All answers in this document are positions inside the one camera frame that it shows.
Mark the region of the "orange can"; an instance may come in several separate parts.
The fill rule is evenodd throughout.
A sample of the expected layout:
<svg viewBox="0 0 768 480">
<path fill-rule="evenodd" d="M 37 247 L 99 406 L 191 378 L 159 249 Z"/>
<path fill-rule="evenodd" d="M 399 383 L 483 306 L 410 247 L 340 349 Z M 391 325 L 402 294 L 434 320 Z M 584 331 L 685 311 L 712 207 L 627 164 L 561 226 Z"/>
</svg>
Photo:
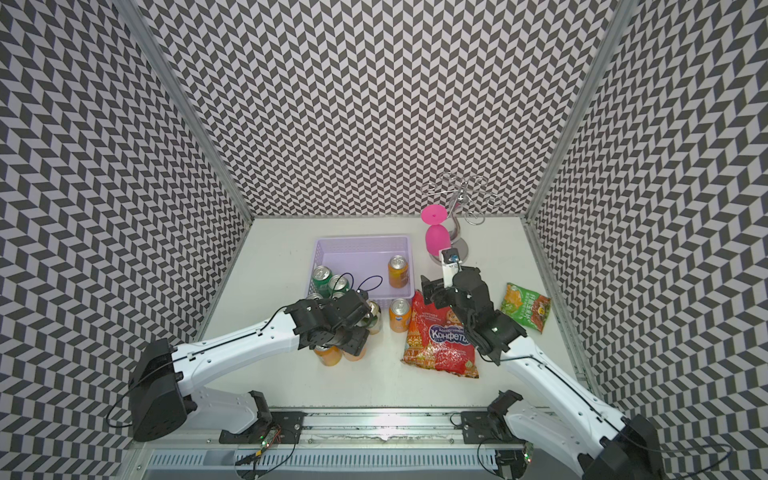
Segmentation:
<svg viewBox="0 0 768 480">
<path fill-rule="evenodd" d="M 341 350 L 336 346 L 317 346 L 314 353 L 326 367 L 337 365 L 343 358 Z"/>
<path fill-rule="evenodd" d="M 391 330 L 395 333 L 406 332 L 409 327 L 410 319 L 410 301 L 404 298 L 393 300 L 389 306 L 389 320 Z"/>
<path fill-rule="evenodd" d="M 355 362 L 355 361 L 359 361 L 359 360 L 361 360 L 361 359 L 362 359 L 362 358 L 365 356 L 365 353 L 366 353 L 366 349 L 365 349 L 365 348 L 363 348 L 363 349 L 361 350 L 361 352 L 360 352 L 358 355 L 353 355 L 353 354 L 350 354 L 350 353 L 348 353 L 348 352 L 346 352 L 346 351 L 343 351 L 343 350 L 342 350 L 341 352 L 342 352 L 342 354 L 343 354 L 344 358 L 345 358 L 347 361 L 350 361 L 350 362 Z"/>
<path fill-rule="evenodd" d="M 388 281 L 393 288 L 404 288 L 409 282 L 409 263 L 402 255 L 393 256 L 388 262 Z"/>
</svg>

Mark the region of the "dark green gold-top can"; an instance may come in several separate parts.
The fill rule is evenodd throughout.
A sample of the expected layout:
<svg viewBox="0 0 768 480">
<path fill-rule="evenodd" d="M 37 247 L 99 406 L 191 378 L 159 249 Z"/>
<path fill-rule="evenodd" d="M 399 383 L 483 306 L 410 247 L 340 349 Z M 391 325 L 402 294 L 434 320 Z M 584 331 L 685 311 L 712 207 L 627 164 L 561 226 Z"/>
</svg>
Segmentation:
<svg viewBox="0 0 768 480">
<path fill-rule="evenodd" d="M 369 315 L 365 319 L 365 328 L 371 335 L 378 334 L 381 331 L 381 308 L 377 302 L 368 300 Z"/>
</svg>

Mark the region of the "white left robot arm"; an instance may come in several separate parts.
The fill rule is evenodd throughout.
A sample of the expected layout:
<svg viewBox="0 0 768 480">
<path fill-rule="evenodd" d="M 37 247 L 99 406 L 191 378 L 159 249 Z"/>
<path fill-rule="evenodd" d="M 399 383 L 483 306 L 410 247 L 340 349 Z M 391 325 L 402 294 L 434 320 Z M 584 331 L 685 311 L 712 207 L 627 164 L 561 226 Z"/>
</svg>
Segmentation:
<svg viewBox="0 0 768 480">
<path fill-rule="evenodd" d="M 337 298 L 301 299 L 267 320 L 211 340 L 147 345 L 128 382 L 130 431 L 136 442 L 163 438 L 184 426 L 230 437 L 265 434 L 273 416 L 263 393 L 233 394 L 209 383 L 266 358 L 318 347 L 362 352 L 371 314 L 368 295 L 350 290 Z"/>
</svg>

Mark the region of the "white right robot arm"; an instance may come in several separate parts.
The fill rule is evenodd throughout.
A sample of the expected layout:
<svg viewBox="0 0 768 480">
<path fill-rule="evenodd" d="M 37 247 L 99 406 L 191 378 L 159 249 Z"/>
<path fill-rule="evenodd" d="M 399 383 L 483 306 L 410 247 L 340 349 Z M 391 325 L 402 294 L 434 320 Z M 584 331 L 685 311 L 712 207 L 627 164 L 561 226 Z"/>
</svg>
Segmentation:
<svg viewBox="0 0 768 480">
<path fill-rule="evenodd" d="M 660 442 L 645 417 L 628 418 L 566 374 L 526 330 L 496 309 L 474 267 L 447 267 L 421 280 L 424 300 L 450 308 L 470 344 L 548 401 L 553 416 L 517 395 L 503 410 L 510 433 L 544 450 L 583 479 L 662 479 Z"/>
</svg>

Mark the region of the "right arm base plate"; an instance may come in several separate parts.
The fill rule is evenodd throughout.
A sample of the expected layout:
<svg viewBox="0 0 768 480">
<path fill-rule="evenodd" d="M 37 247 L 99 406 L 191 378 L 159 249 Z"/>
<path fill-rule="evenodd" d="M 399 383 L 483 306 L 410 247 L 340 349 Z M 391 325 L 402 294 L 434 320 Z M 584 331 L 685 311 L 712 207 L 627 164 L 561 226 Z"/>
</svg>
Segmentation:
<svg viewBox="0 0 768 480">
<path fill-rule="evenodd" d="M 465 444 L 512 444 L 522 445 L 501 416 L 488 411 L 461 411 L 460 426 Z"/>
</svg>

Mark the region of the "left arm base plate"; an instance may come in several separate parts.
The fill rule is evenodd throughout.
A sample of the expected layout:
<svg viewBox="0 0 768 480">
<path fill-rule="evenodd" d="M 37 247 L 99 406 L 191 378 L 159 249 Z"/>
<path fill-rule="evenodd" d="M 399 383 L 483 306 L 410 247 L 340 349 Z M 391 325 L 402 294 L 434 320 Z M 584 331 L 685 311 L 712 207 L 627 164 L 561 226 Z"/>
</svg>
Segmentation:
<svg viewBox="0 0 768 480">
<path fill-rule="evenodd" d="M 290 444 L 297 445 L 301 439 L 306 413 L 300 410 L 271 411 L 262 392 L 251 390 L 248 393 L 252 405 L 247 404 L 254 415 L 246 422 L 246 429 L 241 433 L 222 430 L 220 444 Z"/>
</svg>

